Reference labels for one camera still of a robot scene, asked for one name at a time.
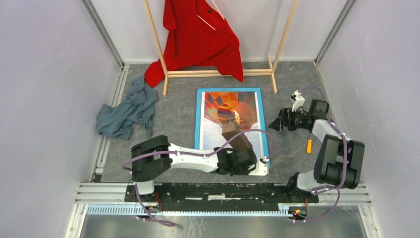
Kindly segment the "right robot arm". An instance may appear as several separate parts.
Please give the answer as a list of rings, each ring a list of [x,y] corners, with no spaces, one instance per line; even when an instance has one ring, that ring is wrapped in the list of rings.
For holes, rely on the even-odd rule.
[[[360,182],[365,145],[352,140],[328,119],[329,103],[312,100],[308,111],[301,107],[282,108],[269,128],[283,131],[306,129],[322,143],[314,169],[297,173],[286,196],[299,202],[306,191],[317,195],[331,189],[355,189]]]

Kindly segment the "yellow handled screwdriver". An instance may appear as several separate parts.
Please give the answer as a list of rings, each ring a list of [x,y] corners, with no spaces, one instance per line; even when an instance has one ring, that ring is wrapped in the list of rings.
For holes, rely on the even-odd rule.
[[[312,144],[313,144],[312,134],[309,133],[308,140],[307,140],[306,153],[310,154],[312,152]]]

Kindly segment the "pink clothes hanger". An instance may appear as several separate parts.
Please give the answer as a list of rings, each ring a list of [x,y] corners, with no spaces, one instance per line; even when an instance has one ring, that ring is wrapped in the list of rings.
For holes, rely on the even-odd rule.
[[[198,22],[206,29],[215,31],[221,30],[224,27],[224,18],[207,0],[197,0],[195,4]]]

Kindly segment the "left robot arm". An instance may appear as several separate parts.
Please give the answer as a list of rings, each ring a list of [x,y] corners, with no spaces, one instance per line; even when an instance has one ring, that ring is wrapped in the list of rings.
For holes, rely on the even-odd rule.
[[[209,174],[248,176],[260,160],[253,149],[236,150],[223,144],[211,150],[177,146],[166,135],[131,147],[131,159],[123,164],[130,171],[137,196],[150,202],[156,195],[155,179],[170,169],[190,169]]]

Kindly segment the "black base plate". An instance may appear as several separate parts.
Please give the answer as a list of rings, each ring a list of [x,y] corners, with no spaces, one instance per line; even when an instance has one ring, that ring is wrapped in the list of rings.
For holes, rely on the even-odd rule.
[[[318,203],[319,198],[284,183],[159,183],[143,203],[159,203],[162,211],[264,212],[278,204]]]

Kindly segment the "grey-blue cloth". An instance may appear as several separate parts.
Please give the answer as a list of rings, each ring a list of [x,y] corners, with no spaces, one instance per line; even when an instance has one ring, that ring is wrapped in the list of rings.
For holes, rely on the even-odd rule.
[[[131,82],[124,100],[117,106],[102,105],[97,116],[96,131],[99,135],[128,140],[134,133],[133,124],[142,124],[149,138],[153,135],[156,114],[157,90],[151,88],[144,76]]]

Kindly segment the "red shirt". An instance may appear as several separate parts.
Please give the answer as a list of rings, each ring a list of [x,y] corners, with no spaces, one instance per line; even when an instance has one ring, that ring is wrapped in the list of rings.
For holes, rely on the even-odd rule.
[[[196,0],[167,0],[163,26],[168,30],[164,49],[167,70],[214,66],[222,75],[243,82],[240,42],[227,20],[221,30],[208,30],[198,22]]]

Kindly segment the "wooden clothes rack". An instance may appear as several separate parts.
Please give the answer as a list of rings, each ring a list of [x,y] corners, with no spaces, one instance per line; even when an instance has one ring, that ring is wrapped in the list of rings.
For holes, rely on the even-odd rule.
[[[155,22],[153,20],[153,16],[150,10],[149,2],[147,0],[143,0],[143,5],[146,10],[147,18],[154,36],[155,45],[157,47],[159,60],[164,72],[164,87],[163,87],[163,95],[167,96],[168,91],[168,83],[169,79],[171,78],[193,78],[193,77],[222,77],[223,75],[220,74],[217,70],[182,70],[182,71],[169,71],[167,70],[166,63],[163,56],[163,50],[161,49],[159,37],[157,34],[157,30],[155,27]],[[273,93],[276,95],[278,93],[276,79],[275,79],[275,71],[277,69],[277,65],[282,54],[282,51],[285,47],[286,40],[288,37],[288,33],[290,31],[293,18],[295,16],[296,10],[298,9],[299,1],[293,0],[292,5],[288,14],[287,21],[285,23],[285,27],[282,32],[281,40],[276,52],[276,56],[274,60],[272,60],[271,55],[267,56],[268,68],[260,68],[260,69],[244,69],[243,75],[244,76],[269,76],[271,78]]]

